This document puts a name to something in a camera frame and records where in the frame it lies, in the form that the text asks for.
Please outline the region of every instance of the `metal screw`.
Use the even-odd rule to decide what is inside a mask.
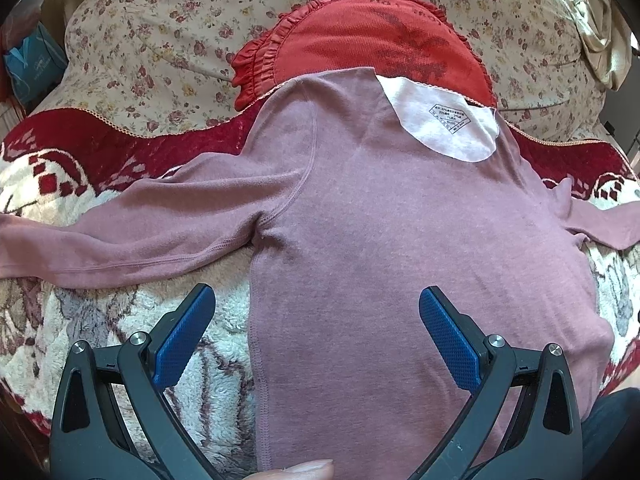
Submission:
[[[76,341],[71,345],[71,351],[74,354],[80,354],[86,350],[86,341]]]
[[[146,334],[144,332],[136,332],[129,338],[129,341],[131,341],[132,345],[142,345],[146,341]]]
[[[556,343],[551,343],[549,345],[549,351],[553,355],[562,355],[562,347],[559,344],[556,344]]]
[[[504,338],[501,335],[492,334],[489,336],[489,344],[496,348],[502,348],[504,346]]]

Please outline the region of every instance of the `fingernail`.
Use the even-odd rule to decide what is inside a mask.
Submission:
[[[307,471],[313,471],[315,469],[322,469],[332,462],[333,460],[313,460],[312,462],[305,462],[293,467],[288,467],[284,471],[286,471],[287,473],[304,473]]]

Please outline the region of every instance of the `red cushion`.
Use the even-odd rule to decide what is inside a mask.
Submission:
[[[466,38],[422,0],[314,0],[281,14],[231,63],[241,86],[236,110],[299,75],[372,66],[495,106],[492,84]]]

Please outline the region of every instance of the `floral fabric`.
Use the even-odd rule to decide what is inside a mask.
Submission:
[[[230,62],[309,0],[86,0],[66,30],[65,79],[40,105],[87,108],[138,136],[235,115]],[[604,89],[561,0],[428,0],[482,57],[498,107],[541,139],[592,136]]]

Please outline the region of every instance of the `shirt sleeve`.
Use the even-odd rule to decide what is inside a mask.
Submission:
[[[571,187],[571,179],[565,178],[551,190],[556,214],[565,229],[618,251],[640,241],[640,201],[598,209],[586,200],[572,198]]]
[[[68,227],[2,214],[0,278],[103,288],[210,263],[249,242],[294,199],[311,168],[315,124],[303,82],[293,80],[264,104],[238,156],[201,154],[174,176],[132,184]]]

